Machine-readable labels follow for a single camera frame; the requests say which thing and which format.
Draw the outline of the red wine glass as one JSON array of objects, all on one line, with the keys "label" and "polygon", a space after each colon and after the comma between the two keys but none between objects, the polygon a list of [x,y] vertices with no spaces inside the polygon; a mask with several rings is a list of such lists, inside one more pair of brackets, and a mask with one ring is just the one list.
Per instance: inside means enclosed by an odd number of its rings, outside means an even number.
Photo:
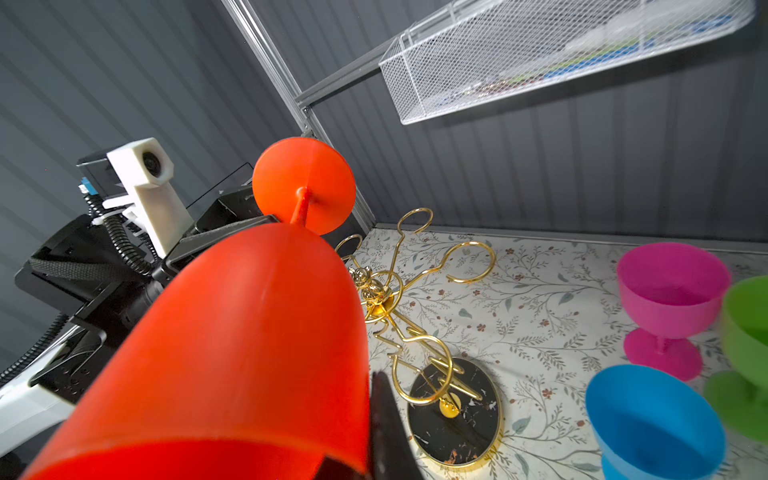
[{"label": "red wine glass", "polygon": [[369,470],[367,333],[326,235],[354,175],[311,138],[258,159],[270,224],[216,243],[134,327],[28,479],[311,479]]}]

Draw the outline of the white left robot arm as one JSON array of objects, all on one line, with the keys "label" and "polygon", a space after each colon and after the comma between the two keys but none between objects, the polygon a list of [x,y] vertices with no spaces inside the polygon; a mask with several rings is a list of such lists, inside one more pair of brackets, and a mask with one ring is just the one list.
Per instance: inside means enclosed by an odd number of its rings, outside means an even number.
[{"label": "white left robot arm", "polygon": [[89,212],[49,238],[15,284],[57,310],[35,344],[1,374],[1,452],[8,454],[60,424],[154,301],[215,243],[275,222],[245,187],[226,191],[166,257],[124,208],[85,192]]}]

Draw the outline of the magenta wine glass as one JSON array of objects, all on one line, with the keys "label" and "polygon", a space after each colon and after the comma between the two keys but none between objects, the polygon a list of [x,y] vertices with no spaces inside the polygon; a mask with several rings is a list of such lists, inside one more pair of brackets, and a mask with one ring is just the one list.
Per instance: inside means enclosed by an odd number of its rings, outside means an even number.
[{"label": "magenta wine glass", "polygon": [[717,320],[731,273],[714,254],[683,243],[654,243],[624,254],[617,265],[619,297],[636,324],[624,352],[630,363],[683,382],[696,378],[703,360],[692,336]]}]

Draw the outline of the blue wine glass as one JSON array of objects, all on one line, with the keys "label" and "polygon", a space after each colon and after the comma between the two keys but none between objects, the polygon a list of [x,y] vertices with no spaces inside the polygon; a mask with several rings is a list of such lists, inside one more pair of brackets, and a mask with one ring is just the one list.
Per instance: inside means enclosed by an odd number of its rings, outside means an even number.
[{"label": "blue wine glass", "polygon": [[617,365],[589,382],[585,407],[607,479],[710,479],[725,429],[694,389],[659,370]]}]

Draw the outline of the green wine glass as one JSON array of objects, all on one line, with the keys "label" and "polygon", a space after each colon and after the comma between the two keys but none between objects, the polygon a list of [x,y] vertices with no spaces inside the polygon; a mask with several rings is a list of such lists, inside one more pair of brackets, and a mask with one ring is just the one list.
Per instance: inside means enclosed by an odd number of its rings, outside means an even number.
[{"label": "green wine glass", "polygon": [[721,347],[731,369],[710,377],[704,397],[729,429],[767,442],[767,278],[733,285],[724,297]]}]

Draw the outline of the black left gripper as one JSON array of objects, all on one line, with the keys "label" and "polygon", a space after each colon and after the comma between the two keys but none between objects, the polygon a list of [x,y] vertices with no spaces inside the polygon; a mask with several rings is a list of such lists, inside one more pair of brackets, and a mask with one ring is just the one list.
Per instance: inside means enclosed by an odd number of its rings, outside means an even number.
[{"label": "black left gripper", "polygon": [[246,188],[216,198],[164,258],[131,223],[98,225],[90,212],[50,237],[15,284],[58,311],[51,327],[14,364],[29,387],[78,401],[131,330],[181,270],[217,242],[275,222]]}]

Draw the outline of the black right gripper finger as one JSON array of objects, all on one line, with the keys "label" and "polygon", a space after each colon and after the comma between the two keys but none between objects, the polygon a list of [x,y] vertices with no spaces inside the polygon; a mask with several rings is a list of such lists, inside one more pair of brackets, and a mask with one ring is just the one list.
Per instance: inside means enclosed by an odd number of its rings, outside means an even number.
[{"label": "black right gripper finger", "polygon": [[370,393],[370,478],[422,480],[385,372],[374,372]]}]

